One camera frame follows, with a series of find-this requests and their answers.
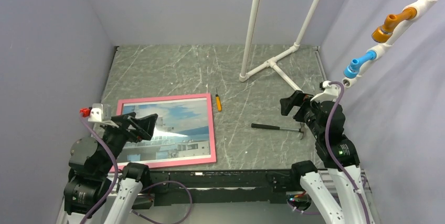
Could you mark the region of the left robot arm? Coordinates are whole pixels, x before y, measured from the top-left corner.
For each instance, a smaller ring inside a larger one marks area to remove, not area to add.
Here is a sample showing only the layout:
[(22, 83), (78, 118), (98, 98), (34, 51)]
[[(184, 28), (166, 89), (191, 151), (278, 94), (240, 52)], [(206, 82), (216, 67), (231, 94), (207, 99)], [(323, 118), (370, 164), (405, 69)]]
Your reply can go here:
[(102, 136), (80, 114), (89, 136), (76, 140), (70, 149), (68, 182), (63, 206), (68, 223), (124, 223), (139, 193), (152, 184), (150, 169), (128, 163), (119, 171), (117, 158), (126, 143), (151, 140), (156, 113), (137, 118), (134, 112), (97, 121)]

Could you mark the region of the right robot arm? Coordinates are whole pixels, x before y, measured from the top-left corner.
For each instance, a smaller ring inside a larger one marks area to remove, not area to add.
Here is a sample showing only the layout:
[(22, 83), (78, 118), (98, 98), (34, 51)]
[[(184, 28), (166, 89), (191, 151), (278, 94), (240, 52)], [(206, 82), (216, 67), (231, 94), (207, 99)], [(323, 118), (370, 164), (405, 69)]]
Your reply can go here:
[(363, 185), (360, 160), (353, 142), (344, 134), (346, 117), (338, 102), (315, 101), (310, 94), (295, 91), (280, 100), (281, 114), (303, 123), (315, 138), (316, 153), (333, 181), (333, 196), (311, 161), (291, 166), (289, 183), (303, 190), (325, 223), (374, 223)]

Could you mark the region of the orange handled screwdriver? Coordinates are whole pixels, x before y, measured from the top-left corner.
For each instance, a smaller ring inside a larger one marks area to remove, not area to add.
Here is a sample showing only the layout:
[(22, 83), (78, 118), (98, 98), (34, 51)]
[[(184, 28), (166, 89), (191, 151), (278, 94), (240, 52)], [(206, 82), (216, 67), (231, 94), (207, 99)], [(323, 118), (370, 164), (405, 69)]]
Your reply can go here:
[(216, 104), (217, 104), (217, 110), (218, 110), (218, 112), (221, 112), (222, 104), (221, 104), (221, 99), (220, 99), (217, 89), (215, 89), (215, 100), (216, 100)]

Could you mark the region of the pink picture frame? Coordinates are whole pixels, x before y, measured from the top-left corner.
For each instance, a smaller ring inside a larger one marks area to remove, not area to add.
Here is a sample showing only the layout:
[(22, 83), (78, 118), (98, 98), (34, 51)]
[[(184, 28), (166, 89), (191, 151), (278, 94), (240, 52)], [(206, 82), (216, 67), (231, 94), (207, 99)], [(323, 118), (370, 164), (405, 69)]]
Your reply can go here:
[(136, 118), (158, 115), (151, 139), (127, 143), (117, 159), (150, 168), (215, 163), (216, 141), (209, 93), (122, 99), (117, 114), (134, 112)]

